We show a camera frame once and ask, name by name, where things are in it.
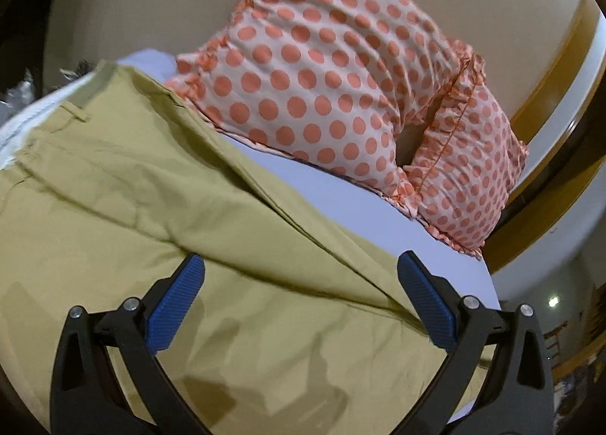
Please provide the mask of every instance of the pink polka dot pillow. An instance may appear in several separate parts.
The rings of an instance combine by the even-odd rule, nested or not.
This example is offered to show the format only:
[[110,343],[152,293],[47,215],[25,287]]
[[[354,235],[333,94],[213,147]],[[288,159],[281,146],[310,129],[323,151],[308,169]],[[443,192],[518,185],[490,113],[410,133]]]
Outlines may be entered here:
[[465,53],[466,67],[405,170],[427,230],[479,257],[522,173],[528,149],[485,85],[483,59],[469,49]]
[[168,86],[223,132],[379,191],[416,217],[395,139],[460,70],[410,0],[242,0]]

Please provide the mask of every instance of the silver screw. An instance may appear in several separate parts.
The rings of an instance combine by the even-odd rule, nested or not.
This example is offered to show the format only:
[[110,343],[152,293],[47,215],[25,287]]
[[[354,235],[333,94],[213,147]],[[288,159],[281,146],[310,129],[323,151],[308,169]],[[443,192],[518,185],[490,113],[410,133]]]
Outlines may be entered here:
[[523,304],[520,307],[520,312],[523,316],[532,317],[534,314],[534,309],[529,304]]
[[80,305],[76,305],[70,309],[70,317],[72,317],[72,319],[77,319],[82,315],[83,312],[84,309],[80,307]]
[[138,298],[127,298],[124,303],[122,304],[122,307],[125,310],[128,310],[129,312],[132,312],[133,310],[137,310],[137,308],[139,308],[139,299]]
[[465,305],[467,308],[470,308],[471,310],[475,310],[476,308],[480,307],[480,301],[477,298],[468,295],[463,298],[463,305]]

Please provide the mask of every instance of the blue rubber pad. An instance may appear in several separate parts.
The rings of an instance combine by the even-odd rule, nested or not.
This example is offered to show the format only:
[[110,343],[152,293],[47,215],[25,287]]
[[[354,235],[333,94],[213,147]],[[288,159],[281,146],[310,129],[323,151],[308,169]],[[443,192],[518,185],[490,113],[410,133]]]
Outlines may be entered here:
[[193,256],[147,319],[145,346],[152,354],[170,346],[202,288],[204,275],[204,260]]
[[451,353],[457,344],[456,318],[437,290],[406,253],[398,259],[398,279],[419,314],[431,341]]

